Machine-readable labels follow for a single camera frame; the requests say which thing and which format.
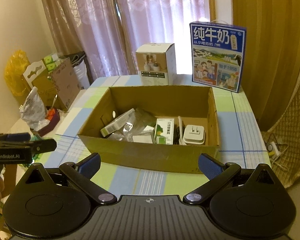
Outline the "white wall plug adapter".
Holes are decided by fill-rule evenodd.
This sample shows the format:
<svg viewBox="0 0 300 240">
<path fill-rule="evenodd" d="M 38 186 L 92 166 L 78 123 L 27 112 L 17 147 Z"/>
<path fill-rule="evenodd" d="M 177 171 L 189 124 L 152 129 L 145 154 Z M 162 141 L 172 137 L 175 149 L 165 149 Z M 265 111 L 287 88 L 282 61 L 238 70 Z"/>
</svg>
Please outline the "white wall plug adapter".
<svg viewBox="0 0 300 240">
<path fill-rule="evenodd" d="M 205 128 L 197 125 L 187 125 L 183 132 L 185 144 L 203 145 L 205 142 Z"/>
</svg>

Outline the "long white medicine box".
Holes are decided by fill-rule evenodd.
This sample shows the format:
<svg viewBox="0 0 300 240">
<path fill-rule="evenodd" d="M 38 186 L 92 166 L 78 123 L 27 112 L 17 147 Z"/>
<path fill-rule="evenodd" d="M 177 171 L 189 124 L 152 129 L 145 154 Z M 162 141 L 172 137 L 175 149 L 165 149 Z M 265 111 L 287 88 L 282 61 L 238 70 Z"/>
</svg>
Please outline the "long white medicine box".
<svg viewBox="0 0 300 240">
<path fill-rule="evenodd" d="M 116 132 L 119 129 L 121 129 L 126 124 L 128 119 L 134 114 L 134 112 L 135 112 L 135 109 L 132 108 L 132 109 L 126 111 L 125 113 L 121 114 L 117 118 L 115 118 L 112 122 L 110 122 L 106 126 L 104 126 L 104 128 L 102 128 L 100 130 L 102 136 L 106 137 L 106 136 L 110 135 L 111 133 Z"/>
</svg>

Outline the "green white medicine box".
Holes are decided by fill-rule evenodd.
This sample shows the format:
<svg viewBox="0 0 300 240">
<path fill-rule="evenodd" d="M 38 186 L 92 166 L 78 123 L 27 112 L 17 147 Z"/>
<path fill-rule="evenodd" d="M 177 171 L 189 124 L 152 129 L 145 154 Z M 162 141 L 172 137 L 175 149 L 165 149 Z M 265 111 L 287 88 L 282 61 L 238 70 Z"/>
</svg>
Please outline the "green white medicine box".
<svg viewBox="0 0 300 240">
<path fill-rule="evenodd" d="M 173 145 L 174 119 L 158 118 L 154 132 L 154 142 L 159 145 Z"/>
</svg>

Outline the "silver foil pouch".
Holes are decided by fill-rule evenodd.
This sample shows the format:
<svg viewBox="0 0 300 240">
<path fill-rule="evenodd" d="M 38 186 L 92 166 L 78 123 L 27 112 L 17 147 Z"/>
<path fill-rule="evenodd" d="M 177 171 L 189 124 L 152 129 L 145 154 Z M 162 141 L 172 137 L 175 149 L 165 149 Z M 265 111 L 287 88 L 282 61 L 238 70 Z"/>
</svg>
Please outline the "silver foil pouch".
<svg viewBox="0 0 300 240">
<path fill-rule="evenodd" d="M 135 109 L 134 114 L 126 124 L 116 132 L 108 136 L 109 140 L 133 142 L 133 135 L 139 134 L 146 126 L 155 128 L 157 119 L 141 108 Z"/>
</svg>

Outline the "cream plastic spoon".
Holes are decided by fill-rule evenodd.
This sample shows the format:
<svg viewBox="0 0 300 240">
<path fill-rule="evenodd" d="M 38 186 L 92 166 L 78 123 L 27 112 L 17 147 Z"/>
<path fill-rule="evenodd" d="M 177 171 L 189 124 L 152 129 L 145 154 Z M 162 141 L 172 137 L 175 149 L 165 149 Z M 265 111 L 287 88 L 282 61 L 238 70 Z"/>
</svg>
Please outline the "cream plastic spoon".
<svg viewBox="0 0 300 240">
<path fill-rule="evenodd" d="M 178 116 L 179 122 L 179 145 L 186 145 L 186 142 L 183 139 L 183 121 L 181 116 Z"/>
</svg>

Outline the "white charger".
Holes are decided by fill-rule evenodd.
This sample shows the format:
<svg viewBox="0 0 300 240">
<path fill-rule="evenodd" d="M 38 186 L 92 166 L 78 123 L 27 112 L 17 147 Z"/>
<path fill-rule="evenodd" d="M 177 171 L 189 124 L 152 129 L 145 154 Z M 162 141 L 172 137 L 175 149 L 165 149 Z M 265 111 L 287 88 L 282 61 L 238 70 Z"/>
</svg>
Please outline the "white charger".
<svg viewBox="0 0 300 240">
<path fill-rule="evenodd" d="M 154 127 L 146 126 L 139 134 L 133 135 L 133 142 L 153 144 Z"/>
</svg>

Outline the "crumpled white plastic bag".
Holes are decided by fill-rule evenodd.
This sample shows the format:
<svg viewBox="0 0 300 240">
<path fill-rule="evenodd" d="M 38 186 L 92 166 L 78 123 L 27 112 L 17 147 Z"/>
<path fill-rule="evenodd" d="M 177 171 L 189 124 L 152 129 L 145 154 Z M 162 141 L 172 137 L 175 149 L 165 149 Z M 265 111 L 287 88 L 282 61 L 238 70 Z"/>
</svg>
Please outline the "crumpled white plastic bag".
<svg viewBox="0 0 300 240">
<path fill-rule="evenodd" d="M 38 94 L 37 87 L 33 87 L 23 105 L 19 107 L 20 117 L 29 128 L 39 131 L 49 124 L 47 120 L 47 109 Z"/>
</svg>

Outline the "dark bowl with orange items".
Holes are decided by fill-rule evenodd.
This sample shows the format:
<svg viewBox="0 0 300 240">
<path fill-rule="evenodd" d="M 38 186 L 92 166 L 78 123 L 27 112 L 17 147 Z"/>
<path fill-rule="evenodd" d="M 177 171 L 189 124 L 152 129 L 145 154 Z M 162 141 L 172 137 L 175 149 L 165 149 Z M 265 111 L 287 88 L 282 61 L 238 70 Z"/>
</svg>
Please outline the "dark bowl with orange items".
<svg viewBox="0 0 300 240">
<path fill-rule="evenodd" d="M 50 133 L 59 123 L 60 115 L 58 110 L 53 107 L 47 111 L 47 116 L 44 120 L 39 122 L 36 129 L 30 129 L 30 131 L 36 135 L 43 137 Z"/>
</svg>

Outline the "white power strip on floor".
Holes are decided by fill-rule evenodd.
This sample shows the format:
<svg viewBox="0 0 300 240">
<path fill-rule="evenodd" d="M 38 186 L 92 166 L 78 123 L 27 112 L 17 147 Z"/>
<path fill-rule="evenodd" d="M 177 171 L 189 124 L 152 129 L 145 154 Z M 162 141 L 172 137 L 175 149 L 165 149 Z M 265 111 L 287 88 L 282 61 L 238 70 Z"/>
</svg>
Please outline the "white power strip on floor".
<svg viewBox="0 0 300 240">
<path fill-rule="evenodd" d="M 280 156 L 281 152 L 277 148 L 277 144 L 274 141 L 271 141 L 267 144 L 268 155 L 271 159 L 275 159 Z"/>
</svg>

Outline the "brown cardboard box on floor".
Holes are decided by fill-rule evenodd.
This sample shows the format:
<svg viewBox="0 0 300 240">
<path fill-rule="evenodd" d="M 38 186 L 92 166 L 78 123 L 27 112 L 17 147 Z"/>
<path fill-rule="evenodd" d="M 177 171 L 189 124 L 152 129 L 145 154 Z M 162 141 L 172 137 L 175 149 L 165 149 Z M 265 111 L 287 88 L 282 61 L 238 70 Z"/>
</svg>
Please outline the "brown cardboard box on floor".
<svg viewBox="0 0 300 240">
<path fill-rule="evenodd" d="M 69 58 L 49 72 L 42 60 L 30 64 L 22 75 L 30 88 L 36 87 L 46 107 L 68 111 L 81 90 Z"/>
</svg>

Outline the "quilted brown chair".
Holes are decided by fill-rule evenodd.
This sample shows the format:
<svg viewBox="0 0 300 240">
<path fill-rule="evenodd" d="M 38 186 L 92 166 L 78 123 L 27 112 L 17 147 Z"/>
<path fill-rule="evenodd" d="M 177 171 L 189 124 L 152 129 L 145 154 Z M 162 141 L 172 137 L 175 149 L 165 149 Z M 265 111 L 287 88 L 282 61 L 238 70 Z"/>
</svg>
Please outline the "quilted brown chair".
<svg viewBox="0 0 300 240">
<path fill-rule="evenodd" d="M 263 133 L 264 140 L 282 142 L 279 157 L 271 160 L 273 170 L 285 188 L 291 187 L 300 177 L 300 82 L 285 112 Z"/>
</svg>

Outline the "yellow plastic bag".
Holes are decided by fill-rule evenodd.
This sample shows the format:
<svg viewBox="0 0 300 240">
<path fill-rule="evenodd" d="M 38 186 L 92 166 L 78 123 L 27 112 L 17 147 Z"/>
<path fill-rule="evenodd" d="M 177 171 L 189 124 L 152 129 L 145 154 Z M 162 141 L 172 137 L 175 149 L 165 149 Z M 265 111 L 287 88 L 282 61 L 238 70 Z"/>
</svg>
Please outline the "yellow plastic bag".
<svg viewBox="0 0 300 240">
<path fill-rule="evenodd" d="M 23 50 L 17 50 L 9 58 L 4 70 L 6 85 L 18 102 L 18 105 L 22 105 L 25 102 L 31 91 L 29 84 L 23 76 L 29 65 L 30 62 L 26 53 Z"/>
</svg>

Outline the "blue milk carton box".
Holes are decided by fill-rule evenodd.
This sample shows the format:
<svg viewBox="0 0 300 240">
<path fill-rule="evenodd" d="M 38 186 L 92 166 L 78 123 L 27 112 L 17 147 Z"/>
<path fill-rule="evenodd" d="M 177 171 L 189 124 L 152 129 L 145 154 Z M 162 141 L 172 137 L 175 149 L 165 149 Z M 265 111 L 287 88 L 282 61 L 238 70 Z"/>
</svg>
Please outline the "blue milk carton box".
<svg viewBox="0 0 300 240">
<path fill-rule="evenodd" d="M 192 81 L 238 93 L 247 30 L 230 24 L 191 22 Z"/>
</svg>

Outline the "white product box with photo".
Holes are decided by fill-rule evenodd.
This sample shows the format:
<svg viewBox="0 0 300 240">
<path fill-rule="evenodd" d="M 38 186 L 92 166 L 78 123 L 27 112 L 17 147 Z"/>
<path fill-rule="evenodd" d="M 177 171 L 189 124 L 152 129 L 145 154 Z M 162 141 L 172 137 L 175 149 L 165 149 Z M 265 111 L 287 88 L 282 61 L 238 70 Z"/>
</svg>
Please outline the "white product box with photo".
<svg viewBox="0 0 300 240">
<path fill-rule="evenodd" d="M 143 86 L 173 85 L 177 75 L 173 43 L 147 43 L 136 51 Z"/>
</svg>

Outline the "pink sheer curtain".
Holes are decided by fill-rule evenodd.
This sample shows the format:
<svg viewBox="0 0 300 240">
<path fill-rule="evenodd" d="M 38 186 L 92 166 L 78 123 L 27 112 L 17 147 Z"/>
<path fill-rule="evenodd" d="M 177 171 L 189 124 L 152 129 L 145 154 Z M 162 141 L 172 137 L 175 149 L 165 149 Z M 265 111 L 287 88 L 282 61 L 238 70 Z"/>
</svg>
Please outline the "pink sheer curtain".
<svg viewBox="0 0 300 240">
<path fill-rule="evenodd" d="M 93 78 L 138 72 L 136 50 L 173 43 L 179 74 L 189 74 L 189 24 L 204 0 L 42 0 L 58 52 L 86 53 Z"/>
</svg>

